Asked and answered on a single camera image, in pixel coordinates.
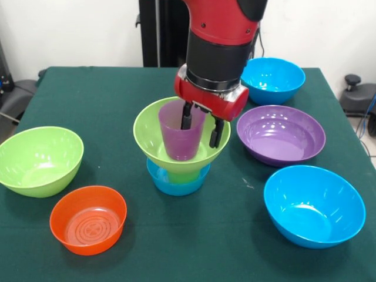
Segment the green table cloth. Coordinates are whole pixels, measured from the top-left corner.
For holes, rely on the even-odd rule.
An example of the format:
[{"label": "green table cloth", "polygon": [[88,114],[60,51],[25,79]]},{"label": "green table cloth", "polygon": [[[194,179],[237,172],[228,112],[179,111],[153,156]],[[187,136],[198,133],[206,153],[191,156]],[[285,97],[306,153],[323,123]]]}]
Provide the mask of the green table cloth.
[{"label": "green table cloth", "polygon": [[[324,150],[307,163],[342,175],[362,195],[367,219],[355,238],[326,250],[287,241],[263,203],[276,169],[246,152],[236,120],[198,192],[159,192],[132,129],[145,106],[174,96],[176,69],[49,68],[18,131],[74,130],[85,144],[83,162],[73,182],[47,199],[1,187],[1,281],[376,281],[375,170],[321,71],[304,71],[303,88],[286,105],[314,116],[327,134]],[[92,184],[118,190],[128,216],[110,250],[83,257],[53,237],[49,215],[69,191]]]}]

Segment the plastic cup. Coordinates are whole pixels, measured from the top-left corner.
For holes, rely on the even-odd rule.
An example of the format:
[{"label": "plastic cup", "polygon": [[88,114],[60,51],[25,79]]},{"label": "plastic cup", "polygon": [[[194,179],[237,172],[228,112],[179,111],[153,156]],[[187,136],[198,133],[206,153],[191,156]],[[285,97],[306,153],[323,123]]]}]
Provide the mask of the plastic cup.
[{"label": "plastic cup", "polygon": [[184,104],[181,99],[168,102],[158,113],[166,153],[174,160],[190,160],[197,154],[206,117],[199,108],[192,107],[191,128],[181,130]]}]

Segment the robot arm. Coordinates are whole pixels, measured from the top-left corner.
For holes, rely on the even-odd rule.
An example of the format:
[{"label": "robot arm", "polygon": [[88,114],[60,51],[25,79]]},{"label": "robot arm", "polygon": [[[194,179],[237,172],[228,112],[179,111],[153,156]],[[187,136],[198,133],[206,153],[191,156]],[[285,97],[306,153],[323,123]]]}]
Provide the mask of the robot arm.
[{"label": "robot arm", "polygon": [[183,0],[190,14],[186,64],[174,88],[186,101],[182,129],[189,129],[192,105],[210,112],[216,127],[210,146],[218,147],[223,121],[243,110],[248,89],[240,77],[267,0]]}]

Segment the light blue bowl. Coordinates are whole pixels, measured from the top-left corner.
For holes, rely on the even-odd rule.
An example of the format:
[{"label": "light blue bowl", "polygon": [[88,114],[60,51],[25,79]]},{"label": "light blue bowl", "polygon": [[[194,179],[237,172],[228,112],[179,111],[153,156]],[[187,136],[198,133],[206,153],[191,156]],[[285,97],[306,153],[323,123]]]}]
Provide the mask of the light blue bowl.
[{"label": "light blue bowl", "polygon": [[210,164],[205,166],[200,171],[200,176],[197,180],[186,184],[173,184],[169,182],[167,170],[162,169],[150,159],[146,161],[147,170],[153,178],[155,186],[163,193],[171,196],[186,196],[199,190],[204,183],[207,173],[210,169]]},{"label": "light blue bowl", "polygon": [[314,166],[289,166],[267,181],[264,201],[276,228],[291,242],[324,249],[363,228],[365,206],[341,176]]},{"label": "light blue bowl", "polygon": [[250,59],[241,75],[249,98],[259,105],[282,105],[305,81],[306,75],[299,66],[278,58]]}]

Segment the lime green bowl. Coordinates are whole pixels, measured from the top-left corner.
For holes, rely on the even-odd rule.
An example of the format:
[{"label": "lime green bowl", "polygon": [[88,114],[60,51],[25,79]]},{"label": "lime green bowl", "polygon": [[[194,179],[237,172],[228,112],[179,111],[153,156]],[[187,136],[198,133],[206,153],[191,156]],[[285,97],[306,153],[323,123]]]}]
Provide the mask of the lime green bowl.
[{"label": "lime green bowl", "polygon": [[55,126],[28,129],[0,145],[0,183],[24,196],[50,197],[76,176],[82,156],[76,133]]},{"label": "lime green bowl", "polygon": [[133,135],[143,153],[153,163],[168,171],[171,182],[186,183],[195,180],[199,176],[200,170],[211,163],[223,150],[230,139],[231,126],[229,122],[224,123],[219,147],[211,148],[209,140],[215,127],[215,121],[211,115],[206,115],[199,150],[195,157],[184,161],[170,158],[163,143],[158,112],[164,104],[178,99],[179,97],[164,98],[144,108],[135,120]]}]

